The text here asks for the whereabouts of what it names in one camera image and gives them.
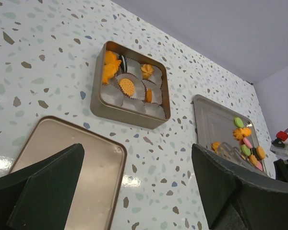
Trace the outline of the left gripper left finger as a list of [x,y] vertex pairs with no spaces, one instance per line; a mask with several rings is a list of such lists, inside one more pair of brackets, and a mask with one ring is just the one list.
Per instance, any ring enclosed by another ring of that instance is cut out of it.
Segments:
[[65,228],[84,160],[82,144],[0,178],[0,230]]

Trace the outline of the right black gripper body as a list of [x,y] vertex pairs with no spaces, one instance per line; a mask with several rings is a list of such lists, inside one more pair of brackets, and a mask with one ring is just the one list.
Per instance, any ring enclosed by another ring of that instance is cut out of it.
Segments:
[[279,159],[274,162],[276,179],[288,183],[288,160]]

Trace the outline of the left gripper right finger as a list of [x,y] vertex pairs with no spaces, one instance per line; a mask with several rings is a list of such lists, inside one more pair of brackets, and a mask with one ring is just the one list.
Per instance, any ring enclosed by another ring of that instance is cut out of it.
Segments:
[[193,144],[192,163],[211,230],[288,230],[288,183]]

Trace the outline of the metal tongs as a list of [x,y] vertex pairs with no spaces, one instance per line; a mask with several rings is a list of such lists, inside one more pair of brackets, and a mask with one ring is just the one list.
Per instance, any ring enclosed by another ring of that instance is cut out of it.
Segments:
[[222,158],[237,165],[246,167],[249,164],[244,154],[237,147],[232,147],[226,142],[222,142],[218,146],[216,153]]

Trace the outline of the gold tin lid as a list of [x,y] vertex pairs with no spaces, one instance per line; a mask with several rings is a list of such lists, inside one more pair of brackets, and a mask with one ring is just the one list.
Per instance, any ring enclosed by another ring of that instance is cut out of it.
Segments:
[[84,161],[67,230],[109,230],[127,158],[126,148],[109,138],[55,116],[41,118],[14,161],[10,173],[80,143]]

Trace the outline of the orange swirl cookie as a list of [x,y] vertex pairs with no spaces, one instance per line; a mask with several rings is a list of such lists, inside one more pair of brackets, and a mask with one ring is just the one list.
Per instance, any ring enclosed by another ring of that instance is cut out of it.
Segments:
[[150,64],[143,64],[141,66],[141,72],[144,79],[148,79],[154,72],[152,65]]

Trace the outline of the black sandwich cookie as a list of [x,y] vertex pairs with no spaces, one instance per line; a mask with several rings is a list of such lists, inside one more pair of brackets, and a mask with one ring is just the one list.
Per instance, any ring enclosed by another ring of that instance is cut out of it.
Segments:
[[119,60],[121,61],[120,68],[121,68],[122,72],[127,72],[128,66],[127,66],[126,57],[124,55],[120,55]]

